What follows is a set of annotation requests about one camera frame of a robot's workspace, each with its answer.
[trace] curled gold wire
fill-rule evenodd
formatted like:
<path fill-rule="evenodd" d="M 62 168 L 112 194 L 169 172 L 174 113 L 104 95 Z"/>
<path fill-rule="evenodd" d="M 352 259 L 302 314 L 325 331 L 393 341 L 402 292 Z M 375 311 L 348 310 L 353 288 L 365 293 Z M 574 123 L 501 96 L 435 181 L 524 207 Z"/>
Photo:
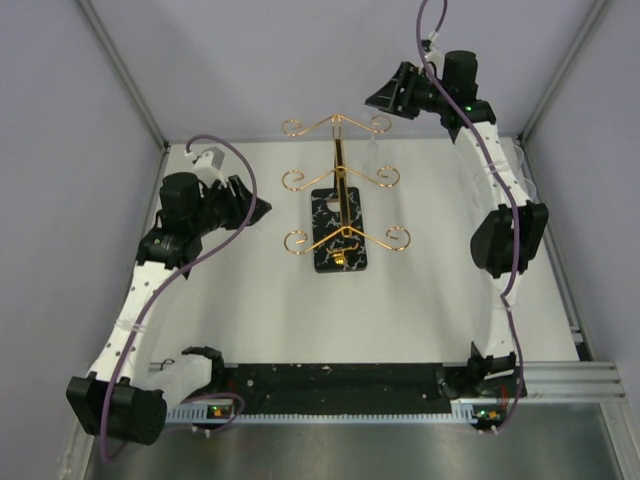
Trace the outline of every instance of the curled gold wire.
<path fill-rule="evenodd" d="M 307 128 L 304 128 L 304 125 L 302 124 L 302 122 L 300 122 L 300 120 L 296 120 L 295 118 L 290 118 L 282 122 L 282 126 L 281 126 L 282 133 L 284 133 L 289 137 L 301 137 L 302 135 L 309 133 L 312 130 L 315 130 L 320 125 L 328 122 L 329 120 L 331 120 L 334 127 L 337 127 L 337 128 L 340 128 L 341 121 L 345 120 L 371 133 L 385 133 L 389 131 L 389 129 L 392 126 L 391 119 L 388 116 L 382 115 L 382 114 L 375 115 L 374 117 L 372 117 L 371 118 L 372 127 L 369 127 L 367 125 L 364 125 L 363 123 L 356 122 L 355 120 L 352 120 L 349 117 L 345 117 L 344 115 L 340 115 L 339 113 L 336 113 L 323 120 L 320 120 L 317 123 L 314 123 L 313 125 Z"/>
<path fill-rule="evenodd" d="M 331 170 L 329 170 L 326 173 L 323 173 L 322 175 L 320 175 L 319 177 L 316 177 L 315 179 L 311 180 L 309 183 L 306 183 L 304 185 L 301 185 L 299 187 L 293 187 L 290 184 L 287 184 L 287 177 L 290 177 L 291 175 L 297 175 L 297 178 L 294 178 L 293 180 L 291 180 L 291 183 L 295 183 L 295 182 L 301 182 L 302 180 L 304 180 L 305 175 L 304 172 L 300 171 L 300 170 L 289 170 L 287 171 L 283 176 L 282 176 L 282 186 L 284 188 L 286 188 L 287 190 L 291 191 L 291 192 L 299 192 L 301 190 L 304 190 L 305 188 L 310 187 L 311 185 L 314 185 L 316 183 L 318 183 L 320 180 L 327 178 L 329 175 L 331 175 L 334 172 L 337 171 L 345 171 L 345 172 L 349 172 L 352 173 L 360 178 L 364 178 L 365 180 L 373 183 L 374 185 L 378 185 L 379 187 L 383 187 L 383 188 L 391 188 L 393 186 L 395 186 L 399 181 L 400 181 L 400 172 L 395 168 L 395 167 L 382 167 L 380 169 L 378 169 L 378 171 L 376 172 L 376 175 L 378 176 L 378 178 L 381 179 L 388 179 L 389 175 L 387 175 L 385 172 L 393 172 L 395 173 L 396 179 L 393 182 L 383 182 L 383 181 L 376 181 L 375 179 L 368 177 L 367 175 L 360 173 L 356 170 L 352 170 L 349 167 L 345 167 L 345 166 L 339 166 L 336 168 L 333 168 Z"/>
<path fill-rule="evenodd" d="M 411 233 L 409 233 L 409 230 L 407 230 L 404 227 L 391 227 L 390 229 L 387 230 L 386 236 L 387 236 L 387 238 L 390 238 L 392 240 L 399 240 L 399 238 L 397 236 L 395 236 L 393 234 L 393 232 L 401 231 L 407 236 L 407 241 L 406 241 L 406 243 L 404 245 L 402 245 L 400 247 L 393 247 L 391 245 L 388 245 L 388 244 L 384 243 L 381 240 L 378 240 L 375 237 L 372 237 L 370 235 L 367 235 L 364 232 L 361 232 L 357 228 L 354 228 L 354 227 L 348 225 L 346 227 L 341 227 L 341 228 L 337 229 L 336 231 L 334 231 L 331 234 L 329 234 L 326 237 L 324 237 L 322 240 L 318 240 L 316 243 L 314 243 L 310 247 L 306 248 L 305 250 L 293 250 L 292 248 L 289 248 L 289 245 L 287 244 L 287 240 L 289 240 L 289 237 L 291 237 L 292 235 L 302 235 L 302 237 L 303 237 L 302 240 L 298 240 L 298 241 L 295 242 L 296 245 L 300 245 L 301 243 L 305 243 L 307 240 L 309 240 L 309 235 L 307 235 L 307 233 L 303 232 L 302 230 L 294 230 L 293 232 L 289 232 L 284 237 L 284 248 L 289 253 L 291 253 L 293 255 L 303 255 L 305 253 L 309 253 L 309 252 L 315 250 L 320 245 L 322 245 L 322 244 L 328 242 L 329 240 L 331 240 L 333 237 L 335 237 L 337 235 L 340 235 L 341 233 L 346 232 L 346 231 L 348 231 L 350 233 L 355 233 L 356 235 L 361 235 L 364 238 L 366 238 L 368 240 L 371 240 L 373 243 L 376 243 L 376 244 L 380 245 L 381 247 L 384 247 L 387 250 L 391 250 L 393 252 L 401 252 L 403 250 L 406 250 L 409 247 L 409 245 L 411 244 Z"/>

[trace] gray wall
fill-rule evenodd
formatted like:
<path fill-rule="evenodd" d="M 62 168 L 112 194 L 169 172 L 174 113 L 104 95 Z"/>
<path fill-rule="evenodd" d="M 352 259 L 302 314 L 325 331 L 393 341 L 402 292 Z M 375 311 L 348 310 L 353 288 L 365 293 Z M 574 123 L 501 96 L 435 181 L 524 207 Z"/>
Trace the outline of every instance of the gray wall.
<path fill-rule="evenodd" d="M 0 2 L 0 477 L 53 478 L 159 153 L 69 0 Z"/>
<path fill-rule="evenodd" d="M 503 133 L 520 132 L 593 0 L 449 3 L 440 46 L 477 52 L 480 95 Z M 202 131 L 281 138 L 280 123 L 292 116 L 362 118 L 365 98 L 400 61 L 418 61 L 419 0 L 94 4 L 170 140 Z M 427 6 L 425 35 L 441 6 Z M 433 115 L 398 120 L 394 131 L 444 135 Z"/>
<path fill-rule="evenodd" d="M 530 144 L 597 353 L 640 420 L 640 3 L 617 0 Z"/>

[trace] purple cable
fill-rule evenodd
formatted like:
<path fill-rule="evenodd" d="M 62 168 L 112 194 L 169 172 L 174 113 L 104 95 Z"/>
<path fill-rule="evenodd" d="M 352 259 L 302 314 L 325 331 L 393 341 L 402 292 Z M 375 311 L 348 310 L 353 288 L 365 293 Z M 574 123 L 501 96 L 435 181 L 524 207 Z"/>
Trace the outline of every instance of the purple cable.
<path fill-rule="evenodd" d="M 220 143 L 220 144 L 224 145 L 229 150 L 231 150 L 233 153 L 235 153 L 238 156 L 238 158 L 242 161 L 242 163 L 244 163 L 244 166 L 246 167 L 247 172 L 249 173 L 249 177 L 251 178 L 251 188 L 253 190 L 253 197 L 251 197 L 251 204 L 249 205 L 249 211 L 247 212 L 247 216 L 244 218 L 244 220 L 242 221 L 242 223 L 240 224 L 238 229 L 235 232 L 233 232 L 229 236 L 229 238 L 227 238 L 224 242 L 222 242 L 220 245 L 218 245 L 217 247 L 213 248 L 209 252 L 207 252 L 204 255 L 196 258 L 193 262 L 191 262 L 191 263 L 185 265 L 184 267 L 182 267 L 182 268 L 176 270 L 175 272 L 173 272 L 171 274 L 171 276 L 169 276 L 164 282 L 162 282 L 162 284 L 153 292 L 153 294 L 151 295 L 151 297 L 149 298 L 147 303 L 144 305 L 144 307 L 142 307 L 142 310 L 140 310 L 140 314 L 138 315 L 138 318 L 136 319 L 136 321 L 133 324 L 134 328 L 131 330 L 131 333 L 129 334 L 129 338 L 127 339 L 127 342 L 124 345 L 122 353 L 120 354 L 120 357 L 118 358 L 118 362 L 116 363 L 116 367 L 113 370 L 113 374 L 111 375 L 111 380 L 109 380 L 109 385 L 107 386 L 107 392 L 105 393 L 105 396 L 104 396 L 104 403 L 102 404 L 102 415 L 100 417 L 100 456 L 102 457 L 102 461 L 105 462 L 105 463 L 109 463 L 111 460 L 113 460 L 113 458 L 115 458 L 117 455 L 119 455 L 120 452 L 122 451 L 122 449 L 124 448 L 124 446 L 126 445 L 126 443 L 123 443 L 118 448 L 118 450 L 113 455 L 113 457 L 110 456 L 109 452 L 107 450 L 107 427 L 108 427 L 108 424 L 109 424 L 109 407 L 111 406 L 111 397 L 113 396 L 113 390 L 115 389 L 116 382 L 118 380 L 118 376 L 120 375 L 120 372 L 122 371 L 122 367 L 124 366 L 124 362 L 127 359 L 127 355 L 129 353 L 129 350 L 131 349 L 131 346 L 133 345 L 133 341 L 136 338 L 137 330 L 135 329 L 135 327 L 142 323 L 142 321 L 144 320 L 144 317 L 149 312 L 149 309 L 151 308 L 151 305 L 153 305 L 153 302 L 155 302 L 158 299 L 160 294 L 171 284 L 171 282 L 173 282 L 180 275 L 190 271 L 196 265 L 198 265 L 198 264 L 204 262 L 205 260 L 207 260 L 208 258 L 212 257 L 213 255 L 218 253 L 220 250 L 225 248 L 227 245 L 229 245 L 233 240 L 235 240 L 236 237 L 238 235 L 240 235 L 240 233 L 242 233 L 242 231 L 245 229 L 245 227 L 249 224 L 249 222 L 251 221 L 251 217 L 253 216 L 253 212 L 256 209 L 256 203 L 257 203 L 257 199 L 258 199 L 258 185 L 257 185 L 257 182 L 256 182 L 256 176 L 253 173 L 253 169 L 251 168 L 251 165 L 249 164 L 249 161 L 245 158 L 244 155 L 242 155 L 242 153 L 240 153 L 240 151 L 236 147 L 234 147 L 233 145 L 231 145 L 229 142 L 227 142 L 226 140 L 224 140 L 222 138 L 216 137 L 214 135 L 206 135 L 205 134 L 205 135 L 196 135 L 195 137 L 192 137 L 187 142 L 187 145 L 185 146 L 185 150 L 187 151 L 187 153 L 190 153 L 191 152 L 191 145 L 193 144 L 193 142 L 196 142 L 198 140 L 205 140 L 205 139 L 206 140 L 212 140 L 214 142 L 217 142 L 217 143 Z"/>
<path fill-rule="evenodd" d="M 522 347 L 520 345 L 520 340 L 518 339 L 518 334 L 516 333 L 516 326 L 513 320 L 513 314 L 511 313 L 511 305 L 509 304 L 509 300 L 507 299 L 507 296 L 513 289 L 513 285 L 515 284 L 516 277 L 518 275 L 518 263 L 520 260 L 520 216 L 518 214 L 518 204 L 516 203 L 516 199 L 513 197 L 511 190 L 509 189 L 505 181 L 500 176 L 500 173 L 498 172 L 498 170 L 495 168 L 495 164 L 491 159 L 491 154 L 489 153 L 489 150 L 487 149 L 487 146 L 484 143 L 484 139 L 482 138 L 482 135 L 480 135 L 480 132 L 475 127 L 473 122 L 469 120 L 469 117 L 467 117 L 467 115 L 458 106 L 456 101 L 451 97 L 451 95 L 449 95 L 449 93 L 440 84 L 440 82 L 438 81 L 436 76 L 433 74 L 433 72 L 429 69 L 427 61 L 424 57 L 424 51 L 422 49 L 422 16 L 424 14 L 424 8 L 426 7 L 428 1 L 429 0 L 422 0 L 422 3 L 420 4 L 420 9 L 418 10 L 418 18 L 416 20 L 416 44 L 418 46 L 418 53 L 420 54 L 420 59 L 422 60 L 422 65 L 424 67 L 424 73 L 427 75 L 429 80 L 435 85 L 435 87 L 438 89 L 438 91 L 443 96 L 443 98 L 447 101 L 447 103 L 451 106 L 451 108 L 453 108 L 456 114 L 460 117 L 460 119 L 465 124 L 465 126 L 469 130 L 471 130 L 471 133 L 473 133 L 473 136 L 476 137 L 478 146 L 480 147 L 480 150 L 482 150 L 482 154 L 484 155 L 484 158 L 487 162 L 487 165 L 489 166 L 489 170 L 491 171 L 493 178 L 496 180 L 496 183 L 500 185 L 500 188 L 502 188 L 505 196 L 509 200 L 509 204 L 511 206 L 511 213 L 513 216 L 513 260 L 511 263 L 511 274 L 509 276 L 509 281 L 507 282 L 507 286 L 504 289 L 504 292 L 500 294 L 500 299 L 502 300 L 502 304 L 505 306 L 505 309 L 507 311 L 507 320 L 509 322 L 509 330 L 511 331 L 511 336 L 513 337 L 513 343 L 515 344 L 516 351 L 518 353 L 520 371 L 518 376 L 518 386 L 516 388 L 516 394 L 513 399 L 513 405 L 509 410 L 509 413 L 507 414 L 507 418 L 505 418 L 504 422 L 502 422 L 500 426 L 496 428 L 495 433 L 498 434 L 502 430 L 504 430 L 504 428 L 509 424 L 509 422 L 511 422 L 511 418 L 513 417 L 513 414 L 518 406 L 518 402 L 520 400 L 520 397 L 522 396 L 522 389 L 524 387 L 524 361 L 522 359 Z M 442 27 L 446 13 L 447 13 L 447 0 L 444 1 L 444 5 L 442 8 L 442 15 L 440 16 L 440 21 L 438 22 L 438 25 L 436 27 L 436 32 L 440 30 L 440 27 Z"/>

